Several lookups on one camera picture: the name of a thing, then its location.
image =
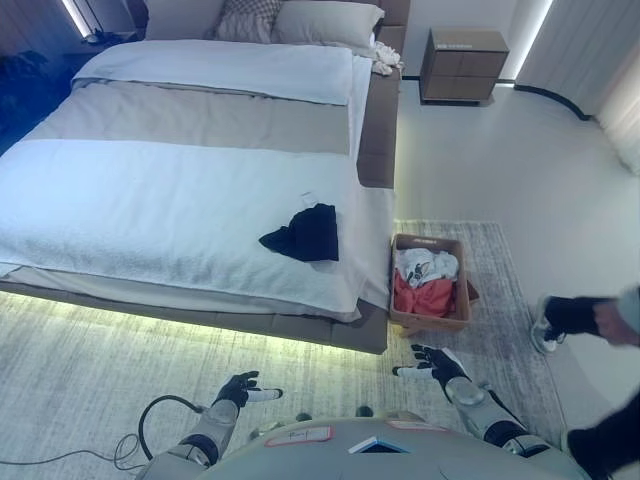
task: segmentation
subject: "checkered pillow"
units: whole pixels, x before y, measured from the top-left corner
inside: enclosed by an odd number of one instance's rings
[[[227,0],[216,39],[271,43],[271,29],[281,5],[282,0]]]

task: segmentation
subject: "person's leg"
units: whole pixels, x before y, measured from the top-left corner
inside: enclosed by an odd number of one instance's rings
[[[595,427],[571,430],[567,441],[573,458],[594,479],[640,460],[640,392]]]
[[[550,337],[560,334],[590,333],[600,336],[594,320],[593,307],[611,300],[601,297],[549,297],[544,316],[551,324]]]
[[[600,336],[593,307],[609,298],[542,297],[536,308],[536,320],[531,326],[533,346],[540,353],[552,353],[567,334],[590,333]]]

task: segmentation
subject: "red clothing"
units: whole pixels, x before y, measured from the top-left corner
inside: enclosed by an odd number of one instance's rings
[[[411,288],[398,269],[394,272],[393,308],[399,312],[444,317],[453,307],[453,282],[432,280],[419,288]]]

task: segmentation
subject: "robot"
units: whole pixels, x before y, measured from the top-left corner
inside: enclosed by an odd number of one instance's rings
[[[410,412],[306,420],[267,431],[222,460],[246,403],[282,395],[258,389],[258,372],[248,372],[233,376],[184,439],[136,479],[590,480],[573,459],[531,434],[489,386],[474,384],[449,350],[412,348],[417,368],[393,373],[440,382],[471,437]]]

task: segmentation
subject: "drawer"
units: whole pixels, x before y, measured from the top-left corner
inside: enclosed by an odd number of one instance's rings
[[[464,59],[463,52],[443,52],[437,51],[435,59],[433,60],[433,67],[431,68],[431,75],[450,76],[455,77],[460,70],[462,60]]]
[[[425,100],[487,100],[494,84],[493,78],[433,76],[423,85],[422,97]]]
[[[427,79],[422,86],[422,98],[428,100],[451,98],[456,77],[436,77]]]
[[[503,52],[465,52],[457,75],[498,78],[506,58]]]
[[[487,100],[491,96],[495,78],[456,77],[451,88],[451,98],[460,100]]]

